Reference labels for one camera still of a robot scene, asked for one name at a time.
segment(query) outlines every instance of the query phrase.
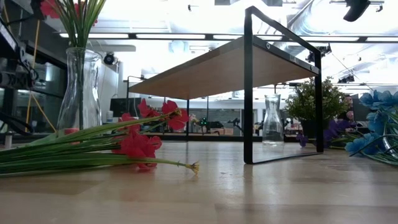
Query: wooden shelf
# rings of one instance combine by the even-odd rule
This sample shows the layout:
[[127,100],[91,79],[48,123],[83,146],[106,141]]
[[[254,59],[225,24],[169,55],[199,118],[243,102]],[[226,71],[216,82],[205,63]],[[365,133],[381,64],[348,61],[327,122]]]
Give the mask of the wooden shelf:
[[[133,93],[189,100],[243,90],[244,50],[240,37],[130,87]],[[319,69],[253,37],[253,87],[314,77]]]

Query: potted plant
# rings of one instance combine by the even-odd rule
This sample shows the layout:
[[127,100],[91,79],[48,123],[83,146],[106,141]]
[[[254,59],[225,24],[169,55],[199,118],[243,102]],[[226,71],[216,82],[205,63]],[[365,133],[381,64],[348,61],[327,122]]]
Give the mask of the potted plant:
[[[304,136],[314,138],[315,132],[315,82],[313,78],[305,81],[294,89],[295,95],[286,100],[287,112],[298,119],[303,127]],[[331,77],[322,82],[322,107],[323,126],[349,108],[349,103],[344,101],[344,93],[337,86],[331,84]]]

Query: glass vase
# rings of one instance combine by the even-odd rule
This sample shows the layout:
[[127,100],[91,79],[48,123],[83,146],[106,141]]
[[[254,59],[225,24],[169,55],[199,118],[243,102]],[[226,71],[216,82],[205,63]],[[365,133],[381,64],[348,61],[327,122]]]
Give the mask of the glass vase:
[[58,117],[58,135],[102,125],[98,97],[101,55],[83,48],[67,49],[68,87]]
[[278,145],[284,143],[284,126],[280,117],[280,94],[266,95],[266,116],[262,127],[262,143]]

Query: wooden tabletop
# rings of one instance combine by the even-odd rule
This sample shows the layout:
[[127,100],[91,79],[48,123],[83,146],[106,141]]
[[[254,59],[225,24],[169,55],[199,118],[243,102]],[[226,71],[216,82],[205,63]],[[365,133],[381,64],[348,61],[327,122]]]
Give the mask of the wooden tabletop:
[[[265,40],[254,37],[253,41],[253,87],[317,75],[317,68],[269,45]],[[129,91],[184,100],[211,96],[243,90],[243,70],[243,37],[240,37],[138,83]]]
[[[266,148],[255,157],[293,152]],[[0,179],[1,224],[383,224],[398,220],[398,170],[345,151],[248,166],[240,142],[169,142],[157,157],[200,173],[133,166]]]

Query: purple flower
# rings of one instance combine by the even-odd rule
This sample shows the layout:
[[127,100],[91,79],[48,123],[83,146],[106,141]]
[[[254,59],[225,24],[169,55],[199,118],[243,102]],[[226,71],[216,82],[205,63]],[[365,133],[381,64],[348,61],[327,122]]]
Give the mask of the purple flower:
[[296,136],[296,139],[300,140],[300,146],[301,147],[305,147],[307,145],[307,142],[308,142],[308,137],[307,136],[303,136],[301,133],[299,133]]

